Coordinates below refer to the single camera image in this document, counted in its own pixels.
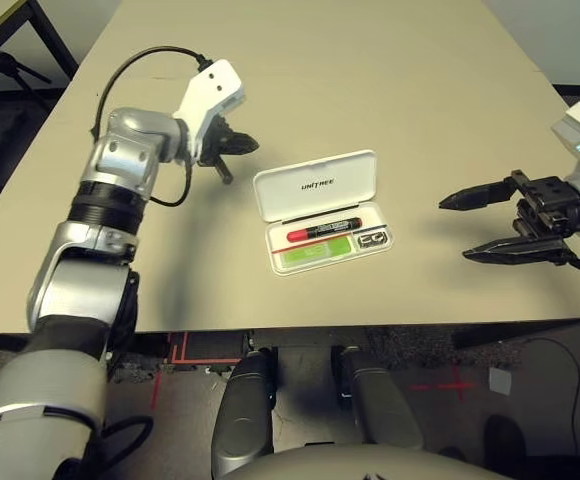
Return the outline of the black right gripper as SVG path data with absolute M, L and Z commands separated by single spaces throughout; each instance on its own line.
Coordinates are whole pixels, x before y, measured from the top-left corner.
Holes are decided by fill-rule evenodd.
M 531 180 L 521 170 L 513 170 L 503 181 L 449 195 L 439 202 L 439 208 L 475 210 L 507 202 L 514 193 L 522 196 L 513 221 L 518 236 L 468 249 L 463 257 L 496 265 L 566 264 L 568 247 L 563 240 L 580 235 L 580 191 L 559 177 Z

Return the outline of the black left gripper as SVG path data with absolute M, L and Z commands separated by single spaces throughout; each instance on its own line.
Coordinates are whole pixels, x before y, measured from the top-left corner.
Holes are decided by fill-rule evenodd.
M 203 139 L 200 165 L 214 165 L 223 184 L 234 177 L 221 155 L 247 155 L 256 151 L 259 143 L 250 135 L 235 132 L 224 117 L 214 117 Z

